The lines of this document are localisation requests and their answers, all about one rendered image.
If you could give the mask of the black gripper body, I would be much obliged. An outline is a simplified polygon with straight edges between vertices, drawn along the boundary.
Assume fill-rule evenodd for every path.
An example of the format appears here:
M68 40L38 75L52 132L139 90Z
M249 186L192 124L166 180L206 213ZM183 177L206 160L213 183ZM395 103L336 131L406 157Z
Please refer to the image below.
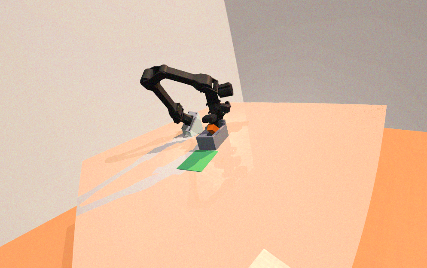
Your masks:
M217 115L223 114L223 112L220 112L220 111L218 111L218 113L215 113L216 102L219 104L221 100L216 99L216 100L207 101L206 106L209 107L209 111L208 111L208 115L205 115L202 118L203 123L215 122L218 119Z

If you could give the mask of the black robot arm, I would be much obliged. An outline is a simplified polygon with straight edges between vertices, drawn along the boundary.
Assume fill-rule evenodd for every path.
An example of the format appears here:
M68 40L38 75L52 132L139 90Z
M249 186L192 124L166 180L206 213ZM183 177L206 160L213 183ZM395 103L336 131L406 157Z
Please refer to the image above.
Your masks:
M205 93L207 101L213 101L220 98L234 96L232 85L227 82L219 85L219 81L207 74L192 74L182 70L178 70L167 65L153 66L145 69L142 77L140 78L140 84L147 90L151 90L160 101L168 108L168 113L173 119L174 123L179 124L180 122L190 126L193 116L184 113L183 106L180 103L175 103L168 95L166 90L163 89L160 81L163 79L173 80L193 86L200 93ZM213 88L212 88L213 83ZM230 102L215 104L215 113L218 111L223 113L229 113L231 108Z

